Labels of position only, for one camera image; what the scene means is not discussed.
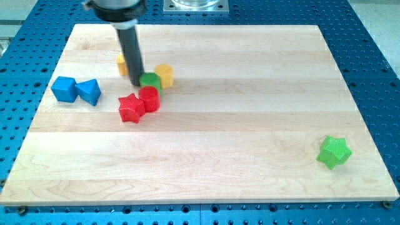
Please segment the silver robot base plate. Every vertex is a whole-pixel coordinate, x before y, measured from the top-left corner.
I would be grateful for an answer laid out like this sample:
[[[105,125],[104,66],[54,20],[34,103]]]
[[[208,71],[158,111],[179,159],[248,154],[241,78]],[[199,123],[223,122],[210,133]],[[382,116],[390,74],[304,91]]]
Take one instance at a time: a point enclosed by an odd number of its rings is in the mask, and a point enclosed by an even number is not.
[[[165,13],[213,13],[229,12],[228,0],[164,0]]]

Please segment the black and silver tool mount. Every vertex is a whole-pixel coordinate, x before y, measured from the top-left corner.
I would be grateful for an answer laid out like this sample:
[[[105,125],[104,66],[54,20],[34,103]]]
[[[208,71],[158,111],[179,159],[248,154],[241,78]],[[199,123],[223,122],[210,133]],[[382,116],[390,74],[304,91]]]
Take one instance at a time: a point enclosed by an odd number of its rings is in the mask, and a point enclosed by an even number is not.
[[[116,29],[133,28],[146,12],[145,0],[86,0],[82,6]]]

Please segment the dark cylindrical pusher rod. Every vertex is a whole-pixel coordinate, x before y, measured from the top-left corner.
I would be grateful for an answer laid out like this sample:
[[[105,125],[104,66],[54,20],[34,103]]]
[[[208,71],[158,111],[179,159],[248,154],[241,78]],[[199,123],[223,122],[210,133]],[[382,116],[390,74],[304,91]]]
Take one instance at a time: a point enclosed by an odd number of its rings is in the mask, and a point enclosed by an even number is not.
[[[117,35],[124,54],[130,82],[134,86],[140,86],[140,77],[144,74],[143,60],[139,47],[138,36],[135,27],[118,29]]]

